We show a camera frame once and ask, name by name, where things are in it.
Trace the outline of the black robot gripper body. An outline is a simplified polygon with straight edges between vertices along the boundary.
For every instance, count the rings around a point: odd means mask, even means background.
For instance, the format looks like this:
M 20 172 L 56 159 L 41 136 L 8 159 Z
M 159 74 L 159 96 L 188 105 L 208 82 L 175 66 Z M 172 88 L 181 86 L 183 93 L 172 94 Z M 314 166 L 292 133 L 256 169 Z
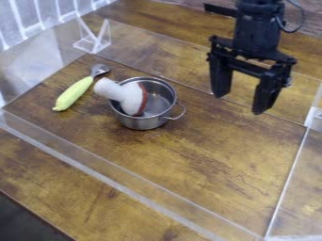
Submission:
M 276 74 L 283 87 L 290 85 L 290 70 L 296 60 L 278 51 L 280 32 L 286 29 L 283 0 L 238 0 L 234 36 L 212 36 L 208 55 L 226 58 L 232 71 L 262 77 Z

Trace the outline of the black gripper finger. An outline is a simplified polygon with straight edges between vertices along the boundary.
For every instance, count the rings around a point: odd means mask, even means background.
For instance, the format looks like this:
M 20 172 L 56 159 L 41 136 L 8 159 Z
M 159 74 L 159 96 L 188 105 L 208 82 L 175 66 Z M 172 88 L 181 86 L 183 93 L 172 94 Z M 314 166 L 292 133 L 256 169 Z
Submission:
M 208 56 L 211 90 L 216 98 L 230 93 L 232 70 L 228 61 L 219 56 Z
M 260 115 L 272 107 L 282 87 L 283 82 L 276 74 L 266 73 L 260 77 L 252 98 L 251 112 L 255 115 Z

